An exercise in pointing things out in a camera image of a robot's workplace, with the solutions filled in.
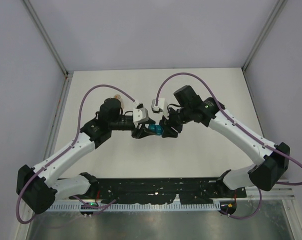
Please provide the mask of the teal pill organizer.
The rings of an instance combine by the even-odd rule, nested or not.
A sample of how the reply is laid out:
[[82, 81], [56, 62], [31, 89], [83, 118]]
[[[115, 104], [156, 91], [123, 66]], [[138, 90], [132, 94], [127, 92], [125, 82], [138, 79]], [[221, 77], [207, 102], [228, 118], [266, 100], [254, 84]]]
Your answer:
[[163, 134], [163, 128], [158, 124], [150, 124], [148, 126], [148, 130], [151, 132], [151, 134], [156, 136], [161, 136]]

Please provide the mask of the clear pill bottle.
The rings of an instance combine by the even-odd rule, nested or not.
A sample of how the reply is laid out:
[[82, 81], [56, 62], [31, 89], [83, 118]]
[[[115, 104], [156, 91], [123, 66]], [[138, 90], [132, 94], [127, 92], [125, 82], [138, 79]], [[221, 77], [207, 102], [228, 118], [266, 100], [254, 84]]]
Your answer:
[[121, 102], [121, 104], [123, 104], [123, 99], [122, 99], [121, 95], [116, 94], [116, 95], [114, 95], [114, 98], [119, 100]]

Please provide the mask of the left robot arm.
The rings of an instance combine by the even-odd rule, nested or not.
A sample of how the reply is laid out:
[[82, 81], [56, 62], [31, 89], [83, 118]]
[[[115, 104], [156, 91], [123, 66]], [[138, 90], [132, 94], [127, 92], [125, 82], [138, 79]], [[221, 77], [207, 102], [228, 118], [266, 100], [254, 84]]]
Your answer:
[[132, 115], [124, 115], [120, 100], [108, 98], [100, 106], [95, 118], [87, 122], [68, 145], [33, 167], [24, 165], [19, 169], [17, 194], [37, 215], [59, 199], [73, 195], [96, 198], [99, 187], [95, 176], [83, 172], [73, 178], [60, 177], [78, 160], [110, 139], [112, 131], [118, 130], [130, 131], [136, 139], [159, 136], [163, 132], [148, 116], [142, 104], [133, 110]]

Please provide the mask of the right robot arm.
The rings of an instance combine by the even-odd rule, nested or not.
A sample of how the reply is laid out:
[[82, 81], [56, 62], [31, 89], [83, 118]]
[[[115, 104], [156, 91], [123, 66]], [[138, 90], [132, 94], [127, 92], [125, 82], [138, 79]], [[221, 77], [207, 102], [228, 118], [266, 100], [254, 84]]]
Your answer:
[[179, 103], [177, 109], [169, 107], [163, 98], [152, 101], [152, 111], [163, 115], [159, 122], [163, 138], [176, 138], [189, 122], [201, 123], [222, 134], [253, 162], [247, 167], [225, 171], [217, 179], [219, 195], [228, 197], [238, 188], [252, 186], [270, 191], [288, 169], [290, 147], [285, 143], [276, 145], [246, 126], [240, 130], [234, 117], [225, 116], [227, 110], [223, 104], [212, 97], [202, 100], [189, 85], [175, 91], [174, 97]]

